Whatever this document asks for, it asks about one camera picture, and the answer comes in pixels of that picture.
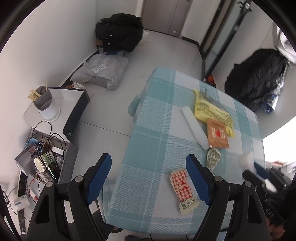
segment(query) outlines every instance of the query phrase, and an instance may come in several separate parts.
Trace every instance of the gray plastic bag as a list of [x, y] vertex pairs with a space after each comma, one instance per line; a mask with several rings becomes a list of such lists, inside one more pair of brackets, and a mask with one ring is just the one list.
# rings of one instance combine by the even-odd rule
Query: gray plastic bag
[[128, 59], [122, 56], [95, 54], [74, 72], [71, 81], [98, 85], [114, 90], [122, 77]]

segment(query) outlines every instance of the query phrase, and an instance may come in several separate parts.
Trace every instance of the brown paper packet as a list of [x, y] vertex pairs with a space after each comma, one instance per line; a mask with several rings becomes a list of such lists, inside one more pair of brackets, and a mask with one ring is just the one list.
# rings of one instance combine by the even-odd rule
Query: brown paper packet
[[226, 127], [221, 121], [207, 120], [207, 138], [212, 147], [229, 148]]

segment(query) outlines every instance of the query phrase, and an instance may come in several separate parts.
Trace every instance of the table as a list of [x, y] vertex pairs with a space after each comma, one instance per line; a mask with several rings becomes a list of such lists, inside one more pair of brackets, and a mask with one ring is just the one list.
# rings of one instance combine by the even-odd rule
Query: table
[[[202, 81], [158, 67], [128, 108], [135, 126], [122, 168], [117, 180], [106, 180], [98, 197], [105, 222], [150, 234], [196, 233], [208, 206], [201, 201], [193, 212], [182, 216], [169, 179], [173, 170], [185, 168], [189, 154], [194, 154], [203, 166], [206, 163], [207, 152], [197, 143], [181, 111], [183, 106], [193, 110], [194, 88], [206, 89], [234, 120], [235, 137], [228, 138], [229, 149], [220, 149], [222, 157], [215, 174], [241, 184], [238, 157], [250, 151], [255, 161], [265, 167], [258, 120], [251, 110]], [[206, 133], [205, 123], [202, 128]], [[199, 199], [190, 178], [188, 182]], [[227, 208], [222, 227], [229, 223], [231, 208]]]

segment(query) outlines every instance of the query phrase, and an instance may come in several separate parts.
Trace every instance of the wooden chopstick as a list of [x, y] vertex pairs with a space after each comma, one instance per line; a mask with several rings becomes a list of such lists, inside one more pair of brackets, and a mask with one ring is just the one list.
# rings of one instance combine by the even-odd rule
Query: wooden chopstick
[[35, 97], [35, 98], [39, 98], [39, 96], [38, 95], [36, 95], [32, 90], [30, 90], [30, 92], [32, 93], [32, 95]]
[[40, 96], [41, 96], [41, 94], [39, 94], [39, 93], [38, 93], [37, 91], [35, 91], [35, 90], [31, 90], [31, 93], [37, 95], [37, 97], [40, 97]]
[[28, 95], [28, 98], [29, 98], [30, 100], [33, 100], [33, 101], [36, 101], [36, 100], [37, 100], [37, 99], [34, 98], [32, 95]]

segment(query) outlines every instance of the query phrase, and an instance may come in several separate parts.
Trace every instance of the pen holder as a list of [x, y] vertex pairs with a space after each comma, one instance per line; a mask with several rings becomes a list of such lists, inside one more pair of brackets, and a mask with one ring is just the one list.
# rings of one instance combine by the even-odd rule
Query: pen holder
[[61, 109], [56, 105], [54, 98], [52, 97], [49, 89], [46, 91], [45, 86], [40, 86], [36, 91], [41, 95], [34, 105], [48, 122], [56, 120], [61, 112]]

